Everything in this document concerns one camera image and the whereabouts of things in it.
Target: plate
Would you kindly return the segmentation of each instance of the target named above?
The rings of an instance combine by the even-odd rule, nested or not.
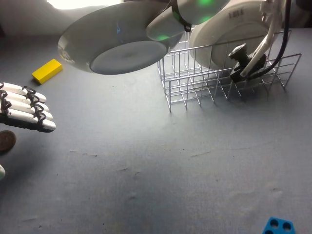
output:
[[[271,22],[270,20],[262,22],[260,4],[260,0],[232,0],[210,20],[196,26],[190,36],[190,48],[240,41],[197,49],[196,58],[195,50],[191,50],[191,56],[204,67],[209,67],[211,58],[210,68],[213,70],[234,67],[237,61],[230,59],[228,54],[242,43],[247,44],[247,53],[252,53],[263,37],[248,38],[265,36],[268,33]],[[280,14],[279,29],[281,23],[282,14]]]
[[[147,25],[166,7],[158,1],[131,1],[102,8],[74,22],[58,42],[60,56],[86,72],[133,72],[162,59],[182,35],[153,41]]]

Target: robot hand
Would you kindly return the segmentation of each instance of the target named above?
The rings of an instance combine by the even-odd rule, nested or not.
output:
[[[0,123],[52,132],[56,125],[45,101],[46,97],[32,88],[0,82]],[[0,180],[4,175],[5,170],[0,165]]]

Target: hole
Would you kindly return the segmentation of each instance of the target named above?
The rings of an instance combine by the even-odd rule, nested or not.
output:
[[[283,229],[287,232],[290,232],[292,229],[292,226],[290,225],[290,223],[284,223],[283,224]]]
[[[270,222],[271,227],[277,228],[278,227],[278,221],[276,219],[272,219]]]

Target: wire basket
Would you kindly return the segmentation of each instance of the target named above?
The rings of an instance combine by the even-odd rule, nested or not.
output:
[[[275,36],[278,37],[282,34],[283,32],[279,32],[276,33]],[[190,100],[197,100],[199,105],[201,105],[201,102],[204,99],[211,99],[215,102],[216,96],[219,96],[219,93],[229,100],[234,93],[243,98],[243,92],[245,90],[251,90],[254,92],[255,88],[263,87],[267,95],[269,95],[274,83],[279,83],[285,90],[301,58],[301,54],[284,56],[278,65],[266,75],[250,81],[234,83],[229,77],[233,68],[212,70],[210,69],[210,64],[212,63],[211,60],[208,68],[203,67],[196,62],[196,50],[210,48],[211,57],[212,46],[226,45],[227,50],[224,55],[225,65],[226,59],[228,59],[228,54],[231,52],[229,51],[229,47],[233,47],[233,43],[236,46],[243,43],[248,44],[248,40],[262,39],[264,36],[206,45],[197,48],[189,48],[189,38],[190,33],[185,33],[184,39],[179,42],[176,48],[157,63],[159,77],[162,82],[170,112],[172,110],[172,105],[175,103],[183,102],[187,108],[188,101]],[[195,50],[193,53],[195,55],[194,59],[190,55],[191,50]],[[275,60],[275,58],[270,58],[272,55],[271,51],[272,46],[266,52],[267,61],[263,69],[270,66]]]

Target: brown round object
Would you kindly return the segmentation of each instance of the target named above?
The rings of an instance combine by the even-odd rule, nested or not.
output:
[[[5,130],[0,132],[0,152],[8,151],[16,143],[16,136],[13,132]]]

